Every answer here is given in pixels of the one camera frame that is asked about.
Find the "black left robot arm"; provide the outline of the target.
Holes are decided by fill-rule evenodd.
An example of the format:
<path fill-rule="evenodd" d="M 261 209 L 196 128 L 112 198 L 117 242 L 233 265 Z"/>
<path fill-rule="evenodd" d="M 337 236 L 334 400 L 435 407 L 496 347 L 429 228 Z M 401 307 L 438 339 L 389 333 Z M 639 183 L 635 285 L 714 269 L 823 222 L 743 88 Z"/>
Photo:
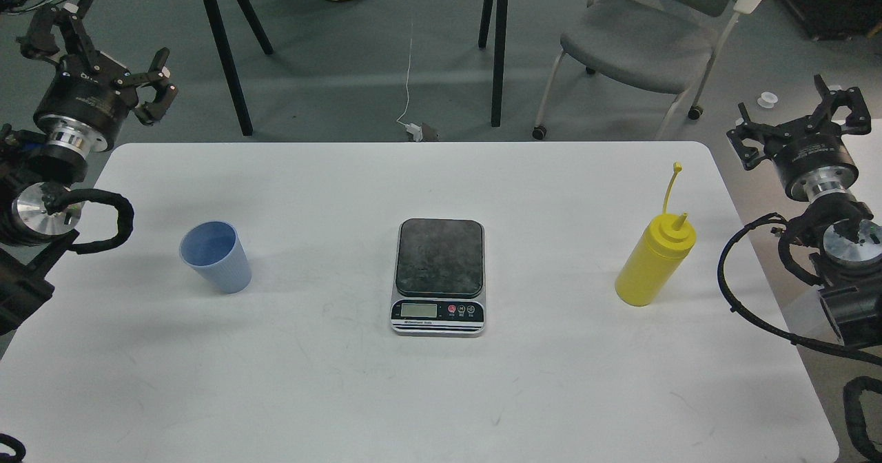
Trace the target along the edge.
<path fill-rule="evenodd" d="M 129 240 L 130 201 L 75 184 L 84 181 L 89 154 L 114 147 L 129 114 L 152 126 L 178 92 L 170 82 L 167 48 L 142 73 L 95 48 L 84 28 L 92 2 L 42 6 L 18 38 L 25 58 L 54 66 L 54 79 L 32 117 L 36 130 L 2 127 L 2 243 L 41 247 L 28 263 L 2 253 L 4 334 L 52 297 L 46 275 L 64 253 L 96 254 Z"/>

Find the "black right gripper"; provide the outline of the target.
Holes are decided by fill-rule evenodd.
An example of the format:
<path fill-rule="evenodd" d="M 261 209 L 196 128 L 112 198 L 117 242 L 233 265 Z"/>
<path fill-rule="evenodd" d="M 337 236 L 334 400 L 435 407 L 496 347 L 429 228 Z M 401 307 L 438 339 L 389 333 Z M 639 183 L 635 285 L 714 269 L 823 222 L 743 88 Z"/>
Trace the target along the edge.
<path fill-rule="evenodd" d="M 822 191 L 853 186 L 859 171 L 841 136 L 872 131 L 872 117 L 858 87 L 831 90 L 821 74 L 813 79 L 821 96 L 813 112 L 813 132 L 793 132 L 783 138 L 778 127 L 753 121 L 740 102 L 741 122 L 726 134 L 743 170 L 753 170 L 769 159 L 786 196 L 794 201 L 812 201 Z M 849 111 L 843 125 L 834 122 L 842 106 Z"/>

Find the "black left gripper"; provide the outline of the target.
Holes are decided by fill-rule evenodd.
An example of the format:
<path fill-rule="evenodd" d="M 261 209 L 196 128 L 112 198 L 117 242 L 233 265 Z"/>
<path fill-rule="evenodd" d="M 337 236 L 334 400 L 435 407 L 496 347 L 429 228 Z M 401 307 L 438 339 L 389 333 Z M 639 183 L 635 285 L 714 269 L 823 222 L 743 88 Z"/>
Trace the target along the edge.
<path fill-rule="evenodd" d="M 38 8 L 24 36 L 16 37 L 28 60 L 50 62 L 54 79 L 34 113 L 47 134 L 47 146 L 73 152 L 104 152 L 114 147 L 130 111 L 142 125 L 159 122 L 177 96 L 166 66 L 170 49 L 156 52 L 150 68 L 130 74 L 119 62 L 100 62 L 100 52 L 85 32 L 83 20 L 94 0 Z M 154 98 L 141 101 L 138 90 Z"/>

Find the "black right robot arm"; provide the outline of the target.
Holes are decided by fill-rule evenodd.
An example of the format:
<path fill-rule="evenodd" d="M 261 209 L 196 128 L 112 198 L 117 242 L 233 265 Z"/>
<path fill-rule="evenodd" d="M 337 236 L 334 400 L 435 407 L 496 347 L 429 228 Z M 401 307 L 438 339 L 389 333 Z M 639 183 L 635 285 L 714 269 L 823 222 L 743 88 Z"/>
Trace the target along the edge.
<path fill-rule="evenodd" d="M 746 105 L 738 105 L 741 122 L 726 136 L 741 166 L 750 171 L 771 161 L 785 195 L 807 207 L 791 219 L 771 212 L 745 224 L 722 249 L 716 280 L 730 311 L 761 330 L 793 346 L 879 366 L 880 357 L 868 349 L 880 345 L 880 227 L 870 207 L 850 192 L 859 171 L 842 140 L 845 134 L 869 134 L 872 117 L 859 88 L 832 89 L 819 74 L 813 81 L 819 104 L 811 114 L 788 122 L 756 122 Z M 732 293 L 726 259 L 743 237 L 763 225 L 772 228 L 782 266 L 815 288 L 835 342 L 770 325 Z"/>

